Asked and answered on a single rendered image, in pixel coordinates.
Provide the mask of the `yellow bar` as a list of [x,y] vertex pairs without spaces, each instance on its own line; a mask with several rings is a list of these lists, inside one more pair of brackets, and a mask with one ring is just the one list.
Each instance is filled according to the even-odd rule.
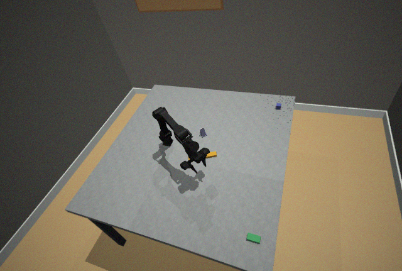
[[216,152],[210,152],[207,154],[206,158],[210,158],[210,157],[216,157],[217,153]]

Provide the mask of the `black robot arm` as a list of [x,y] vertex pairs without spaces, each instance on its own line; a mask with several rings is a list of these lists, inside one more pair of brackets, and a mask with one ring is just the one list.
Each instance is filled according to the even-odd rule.
[[167,123],[173,130],[175,138],[183,145],[185,151],[190,150],[193,152],[192,154],[189,154],[191,161],[200,163],[204,159],[203,156],[205,153],[203,150],[197,151],[199,149],[199,144],[191,139],[193,138],[191,132],[183,126],[178,125],[177,122],[168,114],[166,108],[160,107],[153,111],[152,115],[159,123],[161,130],[159,138],[163,142],[163,145],[170,147],[173,142],[171,139],[172,133],[166,126]]

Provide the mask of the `green rectangular block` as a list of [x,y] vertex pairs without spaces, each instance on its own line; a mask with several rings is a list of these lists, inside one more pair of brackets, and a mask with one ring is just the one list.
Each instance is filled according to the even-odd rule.
[[260,239],[261,239],[261,237],[258,235],[254,235],[251,233],[248,233],[248,235],[247,235],[247,240],[255,242],[255,243],[260,243]]

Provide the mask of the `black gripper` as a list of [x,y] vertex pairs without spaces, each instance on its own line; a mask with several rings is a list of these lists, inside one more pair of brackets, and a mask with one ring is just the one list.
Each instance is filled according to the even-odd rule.
[[[204,156],[203,156],[204,159],[202,160],[202,162],[203,162],[204,166],[206,167],[205,158],[206,158],[207,154],[210,153],[210,151],[209,151],[208,148],[204,148],[204,147],[203,147],[201,150],[203,150],[203,152],[205,153]],[[190,151],[190,150],[188,150],[188,151],[186,151],[186,153],[187,153],[188,157],[190,158],[189,154],[190,154],[190,153],[192,154],[193,152]],[[191,168],[194,172],[197,173],[197,171],[195,170],[195,168],[193,167],[193,165],[192,165],[191,163],[192,163],[191,160],[189,160],[189,161],[184,161],[184,162],[182,162],[182,163],[180,164],[180,166],[181,166],[181,168],[184,169],[184,170],[186,170],[186,169],[188,169],[188,168]]]

